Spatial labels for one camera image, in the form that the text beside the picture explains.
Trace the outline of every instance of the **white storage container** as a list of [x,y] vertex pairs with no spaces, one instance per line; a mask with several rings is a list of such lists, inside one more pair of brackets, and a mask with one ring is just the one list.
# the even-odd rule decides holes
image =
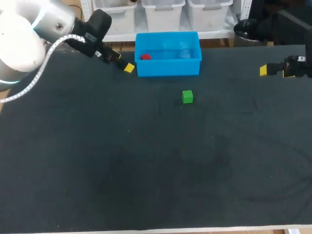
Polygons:
[[112,17],[108,35],[133,33],[135,31],[135,8],[128,0],[92,0],[94,10],[101,9]]
[[142,0],[150,32],[179,31],[185,0]]
[[223,28],[233,0],[188,0],[187,8],[192,29],[198,32]]

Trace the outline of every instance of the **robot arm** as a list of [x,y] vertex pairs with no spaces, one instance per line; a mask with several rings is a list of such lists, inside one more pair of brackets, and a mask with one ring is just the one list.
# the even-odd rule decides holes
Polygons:
[[312,29],[306,35],[306,56],[288,56],[284,62],[268,63],[260,68],[260,75],[276,75],[279,71],[283,71],[283,77],[312,78]]
[[73,32],[75,13],[59,0],[0,0],[0,9],[28,20],[43,39],[54,43]]
[[0,91],[11,88],[43,63],[45,48],[40,38],[54,43],[66,35],[83,37],[72,36],[74,39],[66,43],[88,57],[95,54],[131,73],[134,66],[102,43],[111,23],[112,18],[101,10],[83,22],[59,0],[0,0]]

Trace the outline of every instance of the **black mat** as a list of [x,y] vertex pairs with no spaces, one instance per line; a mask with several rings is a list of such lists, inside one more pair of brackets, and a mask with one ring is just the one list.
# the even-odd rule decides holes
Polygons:
[[199,77],[150,80],[59,51],[0,115],[0,233],[312,224],[312,80],[259,77],[297,54],[205,50]]

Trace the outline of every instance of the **shelf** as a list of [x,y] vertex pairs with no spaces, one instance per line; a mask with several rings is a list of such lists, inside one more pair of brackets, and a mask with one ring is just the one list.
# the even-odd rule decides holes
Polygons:
[[[210,31],[210,32],[198,32],[199,39],[220,39],[220,38],[234,38],[233,28],[237,23],[235,14],[232,13],[232,8],[229,7],[229,11],[226,16],[224,27],[222,30]],[[135,32],[129,34],[119,34],[119,35],[107,35],[104,38],[104,42],[117,42],[117,41],[135,41],[137,33],[147,33],[147,19],[145,14],[145,9],[139,4],[135,12]],[[192,31],[191,25],[187,18],[185,8],[181,13],[181,32]]]

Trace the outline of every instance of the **red block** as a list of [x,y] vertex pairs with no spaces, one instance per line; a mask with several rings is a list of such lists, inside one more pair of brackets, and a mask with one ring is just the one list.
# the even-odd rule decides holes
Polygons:
[[149,54],[144,54],[141,56],[141,60],[151,60],[152,57]]

